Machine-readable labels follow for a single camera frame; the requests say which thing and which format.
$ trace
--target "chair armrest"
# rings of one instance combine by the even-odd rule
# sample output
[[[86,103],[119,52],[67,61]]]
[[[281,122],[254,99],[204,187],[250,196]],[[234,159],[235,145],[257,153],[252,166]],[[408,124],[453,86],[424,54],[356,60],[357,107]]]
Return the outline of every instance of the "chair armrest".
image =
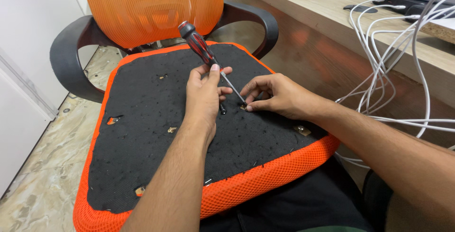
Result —
[[[239,21],[252,21],[259,23],[264,27],[264,40],[252,53],[254,57],[261,59],[275,46],[275,43],[278,40],[278,23],[272,14],[263,9],[246,4],[225,2],[220,20],[206,38],[220,27]]]
[[[92,15],[83,16],[68,25],[50,47],[50,64],[57,79],[72,94],[101,103],[104,91],[86,77],[79,62],[79,48],[91,45],[110,45],[125,50],[101,31]]]

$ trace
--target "red and black screwdriver handle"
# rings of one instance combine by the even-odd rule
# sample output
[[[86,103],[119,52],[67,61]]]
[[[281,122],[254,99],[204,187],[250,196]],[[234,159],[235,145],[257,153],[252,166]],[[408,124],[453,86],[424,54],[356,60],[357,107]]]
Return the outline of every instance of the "red and black screwdriver handle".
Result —
[[[178,26],[178,30],[180,31],[182,38],[187,41],[191,50],[199,55],[209,68],[211,68],[213,64],[218,64],[220,70],[223,70],[223,66],[218,63],[217,58],[215,58],[215,55],[213,55],[212,51],[208,48],[204,38],[196,31],[193,24],[184,21]]]

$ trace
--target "right hand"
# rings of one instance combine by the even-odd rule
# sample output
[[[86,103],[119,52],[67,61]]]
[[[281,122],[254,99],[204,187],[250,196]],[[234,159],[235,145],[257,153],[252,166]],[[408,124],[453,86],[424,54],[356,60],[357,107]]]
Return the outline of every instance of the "right hand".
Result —
[[[262,100],[254,101],[260,93]],[[245,102],[249,112],[268,110],[294,120],[313,121],[334,103],[280,73],[253,78],[240,95],[248,95]]]

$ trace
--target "screwdriver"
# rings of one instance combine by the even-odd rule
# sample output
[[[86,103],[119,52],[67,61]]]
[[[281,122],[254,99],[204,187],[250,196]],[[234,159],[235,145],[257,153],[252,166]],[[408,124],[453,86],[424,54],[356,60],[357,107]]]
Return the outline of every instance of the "screwdriver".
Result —
[[[242,100],[243,104],[247,105],[242,96],[240,96],[235,87],[231,84],[228,78],[226,78],[226,74],[223,72],[223,66],[219,64],[217,58],[215,58],[215,55],[208,48],[204,38],[202,38],[202,36],[196,31],[194,25],[188,21],[184,21],[178,26],[178,29],[180,31],[180,35],[187,41],[191,50],[199,55],[202,58],[202,61],[207,64],[209,68],[211,68],[213,64],[218,64],[220,66],[221,76],[223,76],[224,80],[226,80],[226,82],[231,86],[237,96]]]

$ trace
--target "office chair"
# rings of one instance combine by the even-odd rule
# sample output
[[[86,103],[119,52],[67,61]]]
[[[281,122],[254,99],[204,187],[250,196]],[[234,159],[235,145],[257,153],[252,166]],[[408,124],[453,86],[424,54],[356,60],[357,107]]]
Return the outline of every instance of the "office chair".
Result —
[[[93,16],[68,25],[50,49],[60,83],[72,94],[102,103],[73,211],[77,231],[119,231],[161,163],[185,113],[185,85],[201,59],[187,44],[150,52],[136,47],[178,37],[194,24],[206,37],[237,21],[261,24],[265,37],[252,54],[236,43],[208,41],[236,88],[274,73],[259,61],[275,45],[278,25],[265,10],[223,0],[88,0]],[[85,76],[77,51],[109,45],[129,55],[106,91]],[[208,148],[201,219],[284,185],[323,164],[339,141],[318,126],[270,112],[241,110],[235,96],[217,117]]]

